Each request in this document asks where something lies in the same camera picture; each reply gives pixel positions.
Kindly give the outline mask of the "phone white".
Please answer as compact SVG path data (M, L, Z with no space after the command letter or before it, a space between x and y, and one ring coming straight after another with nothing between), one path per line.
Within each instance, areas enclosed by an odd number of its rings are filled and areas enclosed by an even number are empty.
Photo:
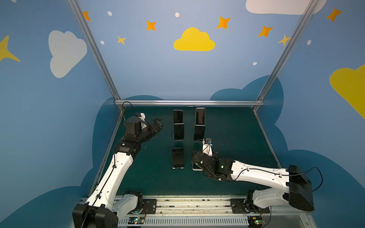
M192 152L192 157L195 157L196 152ZM203 169L201 169L196 163L192 162L192 169L193 171L202 172Z

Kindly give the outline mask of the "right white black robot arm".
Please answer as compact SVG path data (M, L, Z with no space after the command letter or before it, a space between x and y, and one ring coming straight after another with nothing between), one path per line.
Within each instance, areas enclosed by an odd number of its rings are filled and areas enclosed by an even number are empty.
M290 165L288 169L266 168L232 159L217 159L204 152L193 153L192 163L217 181L245 181L266 186L265 190L247 193L243 203L247 213L280 205L290 205L307 212L315 209L311 180L295 165Z

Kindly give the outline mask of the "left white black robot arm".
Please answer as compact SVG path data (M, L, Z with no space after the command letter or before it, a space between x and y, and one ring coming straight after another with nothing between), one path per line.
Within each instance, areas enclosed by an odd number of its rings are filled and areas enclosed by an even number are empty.
M114 148L113 158L103 178L84 204L77 204L72 212L76 228L116 228L129 212L143 209L141 192L129 191L115 201L120 184L136 159L144 142L150 141L163 129L163 119L145 121L145 114L137 113L125 122L125 132Z

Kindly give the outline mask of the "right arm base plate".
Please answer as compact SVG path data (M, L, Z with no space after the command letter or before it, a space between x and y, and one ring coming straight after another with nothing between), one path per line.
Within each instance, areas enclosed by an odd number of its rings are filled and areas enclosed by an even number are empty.
M246 203L246 199L230 199L233 214L261 214L270 213L270 208L259 208L252 203Z

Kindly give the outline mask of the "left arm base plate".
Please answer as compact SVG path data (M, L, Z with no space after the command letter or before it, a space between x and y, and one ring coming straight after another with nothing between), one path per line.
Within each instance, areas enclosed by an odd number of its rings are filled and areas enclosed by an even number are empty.
M155 214L157 208L157 199L144 199L141 209L130 211L128 215Z

